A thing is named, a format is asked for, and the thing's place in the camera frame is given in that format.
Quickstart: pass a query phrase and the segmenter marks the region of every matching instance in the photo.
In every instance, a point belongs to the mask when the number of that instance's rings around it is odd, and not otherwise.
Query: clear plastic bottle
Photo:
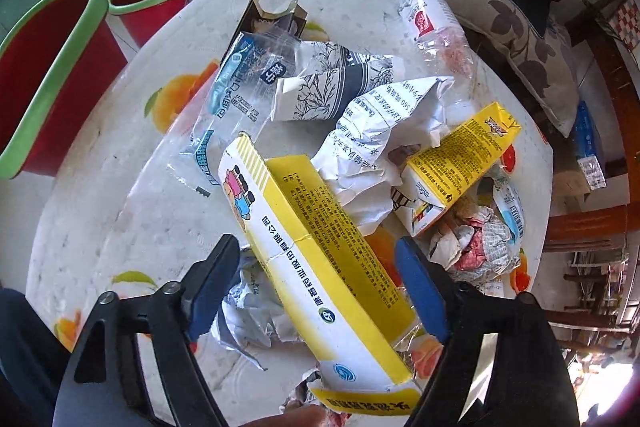
[[[470,102],[476,80],[473,55],[462,26],[445,0],[398,0],[398,13],[416,42],[428,73],[455,78],[446,93],[446,104],[452,106],[447,112],[452,117],[453,113],[460,113],[453,120],[461,123],[460,118],[473,115]]]

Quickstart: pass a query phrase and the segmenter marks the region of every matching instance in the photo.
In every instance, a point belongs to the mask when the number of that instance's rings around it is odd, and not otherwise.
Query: white floor
[[[131,61],[138,52],[135,42],[116,16],[107,15],[107,23]],[[53,183],[29,172],[0,180],[0,283],[6,288],[24,292],[33,238]]]

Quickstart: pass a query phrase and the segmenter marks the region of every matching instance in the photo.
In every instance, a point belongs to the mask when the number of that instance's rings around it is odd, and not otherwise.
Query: cushion
[[[446,0],[463,26],[484,35],[507,59],[549,121],[564,137],[574,126],[579,95],[564,26],[549,16],[544,39],[510,0]]]

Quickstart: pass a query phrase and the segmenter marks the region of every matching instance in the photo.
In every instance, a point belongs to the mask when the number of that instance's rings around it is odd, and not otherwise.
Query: blue circular logo
[[[335,322],[335,314],[331,310],[327,308],[320,308],[318,313],[320,314],[320,318],[327,324],[333,324]]]
[[[356,379],[356,376],[353,374],[353,371],[340,363],[334,363],[334,371],[338,374],[340,378],[342,378],[343,380],[346,380],[347,382],[352,382]]]

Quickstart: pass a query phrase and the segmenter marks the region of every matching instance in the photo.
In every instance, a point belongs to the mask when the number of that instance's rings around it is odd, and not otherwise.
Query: tabletop
[[[146,284],[148,291],[180,279],[192,263],[206,257],[222,233],[241,235],[231,215],[213,216],[207,198],[179,183],[167,168],[162,148],[155,154],[154,150],[222,58],[248,1],[191,2],[138,52],[76,137],[40,218],[26,290],[38,314],[68,345],[95,297],[115,282],[133,284],[126,296],[138,291],[135,285]],[[260,3],[277,12],[290,1]],[[348,48],[402,57],[414,45],[396,13],[395,0],[298,2],[308,12],[312,32]],[[550,206],[552,150],[511,91],[479,58],[474,98],[481,107],[497,100],[522,126],[514,142],[511,176],[526,219],[522,247],[532,282]],[[257,147],[267,157],[313,156],[331,128],[330,122],[271,123]],[[138,182],[132,191],[139,176],[147,183]],[[131,191],[139,194],[136,190],[142,186],[147,187],[143,197],[127,198]],[[513,296],[508,277],[505,288],[506,295]],[[150,345],[142,344],[144,364]],[[212,338],[196,354],[231,425],[278,413],[302,372],[314,366],[303,344],[252,348],[252,353],[272,369],[260,372]],[[148,386],[154,395],[160,389],[158,378],[151,378]],[[246,406],[248,396],[251,407]],[[165,403],[154,407],[160,416],[168,413]],[[404,423],[391,418],[366,421]]]

